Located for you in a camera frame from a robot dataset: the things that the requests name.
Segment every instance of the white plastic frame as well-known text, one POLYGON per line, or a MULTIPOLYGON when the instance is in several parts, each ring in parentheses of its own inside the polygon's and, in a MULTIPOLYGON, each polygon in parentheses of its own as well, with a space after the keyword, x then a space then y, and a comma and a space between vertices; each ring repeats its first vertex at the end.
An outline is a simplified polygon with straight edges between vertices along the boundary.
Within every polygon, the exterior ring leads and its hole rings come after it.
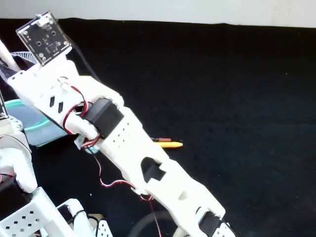
POLYGON ((26 237, 40 228, 52 237, 78 237, 45 191, 37 188, 30 203, 0 221, 0 236, 26 237))
POLYGON ((108 222, 106 220, 100 220, 98 225, 97 237, 113 237, 108 222))
MULTIPOLYGON (((175 223, 190 236, 206 237, 198 227, 196 211, 203 207, 222 218, 225 214, 223 206, 204 185, 191 178, 179 163, 171 160, 161 147, 152 142, 135 114, 123 106, 123 99, 117 92, 91 77, 79 77, 72 62, 59 58, 38 71, 33 69, 31 74, 23 72, 24 76, 19 79, 10 78, 8 83, 24 103, 49 114, 49 117, 60 125, 65 114, 57 114, 52 110, 47 99, 54 93, 58 94, 61 100, 67 100, 69 105, 77 103, 79 99, 78 95, 72 97, 74 92, 65 90, 58 82, 64 75, 68 75, 67 82, 78 88, 86 100, 94 102, 102 97, 112 100, 124 114, 124 118, 105 140, 97 142, 96 147, 121 170, 123 177, 136 188, 136 193, 151 194, 170 212, 175 223), (59 68, 56 73, 55 67, 61 65, 64 71, 59 68), (166 174, 160 181, 144 181, 140 164, 145 157, 161 164, 160 169, 166 174)), ((69 115, 66 127, 89 139, 97 136, 96 129, 74 113, 69 115)))

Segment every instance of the white background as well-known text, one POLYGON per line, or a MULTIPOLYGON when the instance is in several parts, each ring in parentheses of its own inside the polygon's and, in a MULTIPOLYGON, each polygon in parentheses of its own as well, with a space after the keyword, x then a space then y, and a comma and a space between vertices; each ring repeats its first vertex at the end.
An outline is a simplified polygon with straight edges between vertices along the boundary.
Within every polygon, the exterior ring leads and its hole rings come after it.
POLYGON ((315 0, 0 0, 0 18, 57 18, 316 27, 315 0))

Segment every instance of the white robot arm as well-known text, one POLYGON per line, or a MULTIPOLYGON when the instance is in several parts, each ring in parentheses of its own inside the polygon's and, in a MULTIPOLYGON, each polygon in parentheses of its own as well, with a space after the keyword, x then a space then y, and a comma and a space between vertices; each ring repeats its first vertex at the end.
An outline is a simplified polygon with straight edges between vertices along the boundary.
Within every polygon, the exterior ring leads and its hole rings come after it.
POLYGON ((0 205, 0 237, 33 237, 39 229, 42 237, 96 236, 78 200, 69 199, 55 207, 38 187, 23 124, 7 114, 1 92, 0 205), (66 216, 73 221, 73 228, 66 216))
POLYGON ((37 16, 17 34, 39 61, 8 80, 23 103, 69 134, 91 141, 120 169, 135 193, 159 201, 188 236, 217 236, 224 230, 226 237, 235 236, 222 221, 223 206, 152 142, 123 98, 94 78, 78 75, 65 56, 71 44, 50 12, 37 16))

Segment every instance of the black cloth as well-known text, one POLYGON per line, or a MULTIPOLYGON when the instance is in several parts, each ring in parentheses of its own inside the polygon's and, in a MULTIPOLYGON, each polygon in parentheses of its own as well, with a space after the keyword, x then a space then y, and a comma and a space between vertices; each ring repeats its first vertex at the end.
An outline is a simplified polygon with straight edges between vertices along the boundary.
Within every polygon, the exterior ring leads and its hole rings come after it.
MULTIPOLYGON (((0 20, 0 38, 25 50, 0 20)), ((169 151, 205 184, 243 237, 315 236, 316 31, 181 23, 60 20, 102 82, 118 91, 152 136, 181 139, 169 151)), ((86 73, 76 54, 73 58, 86 73)), ((6 100, 15 98, 1 83, 6 100)), ((92 156, 72 137, 33 148, 39 185, 54 203, 78 198, 127 236, 150 212, 129 187, 98 183, 92 156)), ((103 178, 120 178, 103 159, 103 178)), ((162 207, 155 203, 155 209, 162 207)), ((161 222, 165 235, 172 222, 161 222)), ((158 236, 152 224, 143 236, 158 236)))

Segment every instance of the black circuit board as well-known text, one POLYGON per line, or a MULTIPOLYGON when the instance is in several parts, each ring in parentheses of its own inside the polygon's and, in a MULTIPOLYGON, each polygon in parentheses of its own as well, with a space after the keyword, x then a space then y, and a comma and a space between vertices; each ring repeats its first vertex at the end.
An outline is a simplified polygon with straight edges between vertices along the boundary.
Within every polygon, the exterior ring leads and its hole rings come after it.
POLYGON ((69 42, 51 12, 16 30, 17 35, 42 66, 65 51, 69 42))

